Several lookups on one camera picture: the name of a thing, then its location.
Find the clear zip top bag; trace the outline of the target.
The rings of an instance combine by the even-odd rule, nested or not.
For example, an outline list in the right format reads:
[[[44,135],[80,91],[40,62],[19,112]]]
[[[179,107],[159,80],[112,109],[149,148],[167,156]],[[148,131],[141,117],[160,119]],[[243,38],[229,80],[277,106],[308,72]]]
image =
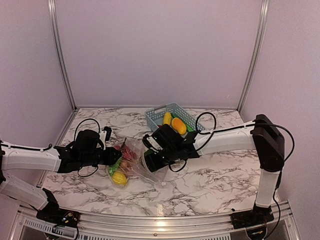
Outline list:
[[[116,171],[116,172],[121,172],[121,173],[125,174],[125,176],[127,177],[127,184],[132,179],[140,178],[140,179],[142,179],[146,182],[149,182],[157,187],[163,187],[161,185],[161,183],[165,182],[165,176],[167,174],[168,169],[164,168],[164,169],[158,170],[156,172],[150,172],[149,170],[147,170],[144,167],[143,159],[144,159],[144,152],[146,150],[145,150],[145,146],[142,144],[141,141],[138,141],[134,138],[125,137],[125,138],[122,138],[119,141],[115,142],[112,146],[113,147],[115,147],[115,146],[121,146],[121,147],[128,146],[132,151],[134,151],[136,153],[136,158],[133,161],[133,165],[130,168],[122,169],[119,167],[118,170]],[[112,177],[108,173],[108,166],[106,167],[105,171],[114,186],[116,186],[118,188],[126,187],[127,184],[125,186],[122,186],[122,185],[117,185],[112,181]]]

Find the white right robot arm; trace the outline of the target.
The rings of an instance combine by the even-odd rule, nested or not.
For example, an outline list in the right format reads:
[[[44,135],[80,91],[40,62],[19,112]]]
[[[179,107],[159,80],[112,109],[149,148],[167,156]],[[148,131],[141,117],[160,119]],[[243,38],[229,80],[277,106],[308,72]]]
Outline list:
[[[152,135],[146,134],[142,142],[147,148],[142,162],[151,173],[170,167],[178,160],[186,162],[218,152],[255,150],[261,172],[253,208],[234,212],[231,219],[241,226],[274,220],[271,203],[285,165],[285,139],[264,114],[243,125],[209,133],[197,129],[180,135],[173,127],[164,124]]]

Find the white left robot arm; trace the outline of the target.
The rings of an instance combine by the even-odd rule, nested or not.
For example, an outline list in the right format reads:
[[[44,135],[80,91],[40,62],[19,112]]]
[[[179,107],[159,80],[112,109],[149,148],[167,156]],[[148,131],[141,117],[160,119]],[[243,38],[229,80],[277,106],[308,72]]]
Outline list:
[[[107,147],[110,134],[80,131],[66,146],[32,148],[1,142],[0,192],[24,202],[37,211],[36,217],[50,223],[77,222],[79,214],[60,208],[53,193],[37,188],[9,173],[10,170],[43,170],[58,174],[77,172],[84,167],[112,166],[122,156],[120,150]]]

